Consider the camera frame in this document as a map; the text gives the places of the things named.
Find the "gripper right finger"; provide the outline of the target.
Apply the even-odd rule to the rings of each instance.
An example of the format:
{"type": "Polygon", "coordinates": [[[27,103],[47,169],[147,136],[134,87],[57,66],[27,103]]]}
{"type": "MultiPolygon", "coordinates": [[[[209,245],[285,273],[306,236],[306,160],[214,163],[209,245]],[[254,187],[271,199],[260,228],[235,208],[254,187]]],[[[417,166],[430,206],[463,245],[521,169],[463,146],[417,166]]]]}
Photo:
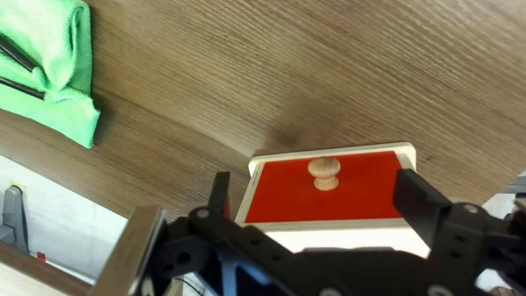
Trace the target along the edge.
{"type": "Polygon", "coordinates": [[[491,296],[476,286],[491,269],[526,296],[526,206],[515,202],[508,218],[481,206],[453,203],[412,169],[396,175],[393,205],[429,247],[418,276],[417,296],[491,296]]]}

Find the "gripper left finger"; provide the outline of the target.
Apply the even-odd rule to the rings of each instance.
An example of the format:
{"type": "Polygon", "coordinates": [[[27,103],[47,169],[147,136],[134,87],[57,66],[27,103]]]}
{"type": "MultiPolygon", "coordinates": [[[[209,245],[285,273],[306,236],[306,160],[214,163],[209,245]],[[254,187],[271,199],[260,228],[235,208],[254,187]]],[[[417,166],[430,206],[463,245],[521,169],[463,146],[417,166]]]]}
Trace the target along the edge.
{"type": "Polygon", "coordinates": [[[301,296],[301,260],[257,227],[232,221],[230,179],[218,172],[208,203],[163,229],[147,264],[154,290],[195,273],[214,296],[301,296]]]}

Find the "red drawer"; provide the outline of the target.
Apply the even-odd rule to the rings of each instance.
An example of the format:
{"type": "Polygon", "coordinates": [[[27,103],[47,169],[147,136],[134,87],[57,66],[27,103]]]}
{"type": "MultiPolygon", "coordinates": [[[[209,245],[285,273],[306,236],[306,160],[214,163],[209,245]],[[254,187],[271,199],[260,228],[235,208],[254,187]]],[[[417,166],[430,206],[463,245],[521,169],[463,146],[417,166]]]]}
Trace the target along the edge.
{"type": "Polygon", "coordinates": [[[393,206],[401,169],[392,151],[339,155],[338,187],[321,191],[308,172],[311,159],[265,163],[246,223],[397,219],[393,206]]]}

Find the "wooden drawer knob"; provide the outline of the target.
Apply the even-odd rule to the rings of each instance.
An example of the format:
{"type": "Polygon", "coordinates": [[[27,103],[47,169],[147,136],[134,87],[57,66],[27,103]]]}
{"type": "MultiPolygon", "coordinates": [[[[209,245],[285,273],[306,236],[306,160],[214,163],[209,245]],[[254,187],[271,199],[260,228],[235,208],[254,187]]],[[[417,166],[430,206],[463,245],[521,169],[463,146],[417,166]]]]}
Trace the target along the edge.
{"type": "Polygon", "coordinates": [[[337,174],[340,169],[340,162],[332,157],[318,157],[308,164],[308,172],[314,178],[314,187],[321,191],[329,191],[338,187],[337,174]]]}

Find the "grey plastic object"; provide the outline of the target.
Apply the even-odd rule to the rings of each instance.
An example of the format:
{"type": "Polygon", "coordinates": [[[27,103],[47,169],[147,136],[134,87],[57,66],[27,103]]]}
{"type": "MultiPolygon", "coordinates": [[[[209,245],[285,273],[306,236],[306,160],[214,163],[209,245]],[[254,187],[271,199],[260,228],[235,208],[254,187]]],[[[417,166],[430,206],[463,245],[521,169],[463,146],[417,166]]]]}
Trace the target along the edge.
{"type": "Polygon", "coordinates": [[[23,191],[15,185],[8,187],[0,196],[0,241],[30,255],[23,191]]]}

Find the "black stick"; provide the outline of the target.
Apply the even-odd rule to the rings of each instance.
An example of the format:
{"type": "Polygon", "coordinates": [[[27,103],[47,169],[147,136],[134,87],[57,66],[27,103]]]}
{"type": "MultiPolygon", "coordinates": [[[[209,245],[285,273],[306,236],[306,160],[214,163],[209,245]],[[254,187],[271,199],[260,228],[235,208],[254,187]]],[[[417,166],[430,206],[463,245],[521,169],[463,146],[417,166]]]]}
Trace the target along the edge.
{"type": "Polygon", "coordinates": [[[36,65],[26,56],[26,54],[18,49],[18,47],[10,41],[7,37],[0,35],[0,54],[11,59],[13,62],[20,65],[29,73],[33,73],[36,65]]]}
{"type": "Polygon", "coordinates": [[[17,83],[14,81],[11,81],[10,79],[6,79],[4,77],[0,77],[0,84],[10,87],[12,89],[18,90],[19,92],[23,92],[27,95],[34,96],[37,99],[44,100],[45,99],[45,93],[40,92],[34,88],[30,88],[28,86],[25,86],[21,83],[17,83]]]}

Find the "green cloth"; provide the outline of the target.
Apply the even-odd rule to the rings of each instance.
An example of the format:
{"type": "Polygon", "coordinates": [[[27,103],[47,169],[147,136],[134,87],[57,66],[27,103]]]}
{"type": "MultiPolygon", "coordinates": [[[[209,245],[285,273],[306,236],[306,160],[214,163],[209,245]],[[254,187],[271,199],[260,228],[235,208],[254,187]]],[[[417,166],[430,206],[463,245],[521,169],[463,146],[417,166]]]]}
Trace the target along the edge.
{"type": "Polygon", "coordinates": [[[0,84],[0,109],[92,148],[100,111],[91,98],[88,4],[82,0],[0,0],[0,35],[36,65],[29,73],[0,54],[0,77],[45,93],[40,100],[0,84]]]}

